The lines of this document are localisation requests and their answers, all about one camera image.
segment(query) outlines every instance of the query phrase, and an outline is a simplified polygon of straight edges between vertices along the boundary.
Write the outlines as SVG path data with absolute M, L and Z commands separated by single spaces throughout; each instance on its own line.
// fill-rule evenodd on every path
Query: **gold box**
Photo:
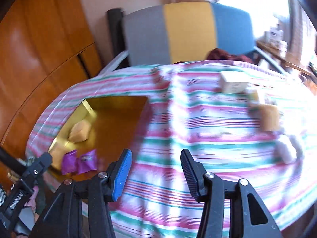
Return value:
M 109 96 L 83 100 L 49 148 L 51 152 L 56 143 L 63 148 L 52 155 L 51 166 L 57 170 L 54 171 L 55 175 L 60 175 L 64 154 L 74 149 L 77 149 L 78 156 L 96 149 L 98 161 L 102 164 L 99 168 L 104 168 L 103 170 L 111 162 L 118 160 L 123 149 L 131 149 L 133 140 L 138 139 L 136 136 L 144 134 L 144 127 L 147 126 L 152 114 L 147 100 L 147 97 L 139 96 Z M 88 139 L 79 143 L 68 141 L 69 132 L 74 124 L 83 119 L 92 125 Z M 78 178 L 75 179 L 87 179 L 87 176 L 80 176 L 77 175 Z

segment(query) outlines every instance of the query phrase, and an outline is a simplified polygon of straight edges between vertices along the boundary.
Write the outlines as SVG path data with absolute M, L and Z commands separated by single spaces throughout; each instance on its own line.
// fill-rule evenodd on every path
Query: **purple wrapper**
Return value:
M 77 162 L 78 174 L 86 173 L 92 170 L 97 170 L 97 155 L 96 150 L 93 149 L 86 154 L 80 156 Z
M 63 175 L 77 171 L 77 150 L 67 152 L 61 162 L 61 173 Z

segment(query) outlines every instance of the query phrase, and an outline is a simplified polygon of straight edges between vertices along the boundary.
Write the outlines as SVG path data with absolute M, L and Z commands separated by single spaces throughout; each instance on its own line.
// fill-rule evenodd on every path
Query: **wooden cabinet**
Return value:
M 101 62 L 80 0 L 16 0 L 0 22 L 0 141 L 24 158 L 45 108 Z M 0 164 L 1 183 L 8 185 Z

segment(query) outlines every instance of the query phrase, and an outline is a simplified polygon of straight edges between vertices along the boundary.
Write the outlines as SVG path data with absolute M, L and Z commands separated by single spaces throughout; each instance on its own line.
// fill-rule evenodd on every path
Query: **screw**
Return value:
M 70 184 L 72 184 L 73 183 L 73 180 L 72 179 L 66 179 L 66 180 L 64 180 L 64 184 L 65 185 L 70 185 Z
M 205 173 L 205 176 L 208 177 L 208 178 L 214 178 L 214 177 L 215 177 L 215 174 L 212 173 L 212 172 L 206 172 L 206 173 Z
M 99 174 L 98 174 L 98 177 L 99 178 L 106 178 L 108 176 L 108 174 L 106 173 L 106 172 L 100 172 Z
M 246 179 L 241 179 L 241 180 L 240 180 L 240 183 L 241 183 L 241 185 L 243 185 L 243 186 L 247 186 L 247 185 L 249 184 L 248 180 L 246 180 Z

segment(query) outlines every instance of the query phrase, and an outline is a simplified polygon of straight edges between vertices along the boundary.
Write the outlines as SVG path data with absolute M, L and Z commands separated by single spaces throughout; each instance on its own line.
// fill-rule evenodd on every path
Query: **tablecloth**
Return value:
M 260 130 L 245 94 L 222 94 L 220 71 L 244 71 L 250 88 L 276 99 L 305 143 L 305 158 L 285 165 L 275 153 L 275 136 Z M 43 112 L 30 134 L 26 154 L 46 152 L 63 123 L 85 98 L 147 96 L 153 110 L 123 195 L 112 205 L 117 237 L 196 237 L 203 203 L 191 197 L 180 164 L 188 148 L 194 159 L 222 179 L 246 178 L 284 229 L 317 198 L 316 100 L 301 83 L 253 64 L 202 61 L 134 66 L 76 84 Z M 59 183 L 45 176 L 52 189 Z M 225 202 L 223 237 L 229 233 Z

